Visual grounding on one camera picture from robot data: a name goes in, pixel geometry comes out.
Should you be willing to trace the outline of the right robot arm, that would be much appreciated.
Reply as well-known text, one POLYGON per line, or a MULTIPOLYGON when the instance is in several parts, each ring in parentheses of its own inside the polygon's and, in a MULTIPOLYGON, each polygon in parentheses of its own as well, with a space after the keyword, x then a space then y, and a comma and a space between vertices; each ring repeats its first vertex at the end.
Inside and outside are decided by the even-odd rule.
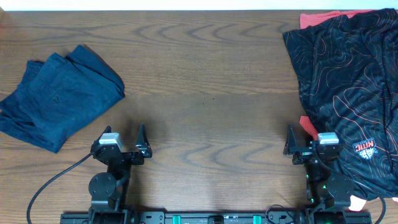
POLYGON ((312 204, 292 216, 293 223, 346 223, 344 212, 351 205, 354 183, 330 168, 343 146, 335 133, 317 134, 309 141, 290 124, 283 154, 306 172, 307 200, 312 204))

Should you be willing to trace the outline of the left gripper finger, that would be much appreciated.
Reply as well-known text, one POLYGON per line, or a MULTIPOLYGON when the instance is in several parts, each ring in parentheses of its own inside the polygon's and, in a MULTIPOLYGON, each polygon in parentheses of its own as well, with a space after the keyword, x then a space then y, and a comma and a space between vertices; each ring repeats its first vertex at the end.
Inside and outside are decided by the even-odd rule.
POLYGON ((103 131, 103 134, 106 134, 106 133, 111 133, 111 126, 107 126, 105 128, 105 130, 103 131))
POLYGON ((136 147, 138 148, 139 152, 142 154, 144 158, 151 158, 152 157, 152 148, 149 144, 146 135, 146 127, 144 124, 141 124, 139 127, 139 132, 137 135, 136 147))

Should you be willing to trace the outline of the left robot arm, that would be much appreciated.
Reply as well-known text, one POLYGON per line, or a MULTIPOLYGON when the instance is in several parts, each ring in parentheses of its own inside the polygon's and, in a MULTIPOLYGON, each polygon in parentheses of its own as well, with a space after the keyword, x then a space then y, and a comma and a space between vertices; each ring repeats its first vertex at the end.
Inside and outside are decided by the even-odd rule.
POLYGON ((126 205, 131 167, 144 164, 152 157, 152 148, 143 124, 139 127, 134 152, 122 152, 119 133, 107 126, 91 145, 93 158, 107 165, 107 171, 96 174, 89 183, 91 195, 89 223, 139 223, 139 215, 126 205))

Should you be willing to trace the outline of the black orange-patterned jersey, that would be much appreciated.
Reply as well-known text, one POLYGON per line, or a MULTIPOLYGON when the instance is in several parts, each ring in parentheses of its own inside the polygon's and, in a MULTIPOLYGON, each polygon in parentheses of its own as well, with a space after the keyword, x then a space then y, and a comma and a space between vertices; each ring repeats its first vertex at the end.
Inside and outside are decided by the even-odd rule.
POLYGON ((302 106, 343 145, 331 168, 355 196, 397 196, 397 11, 381 9, 283 33, 302 106))

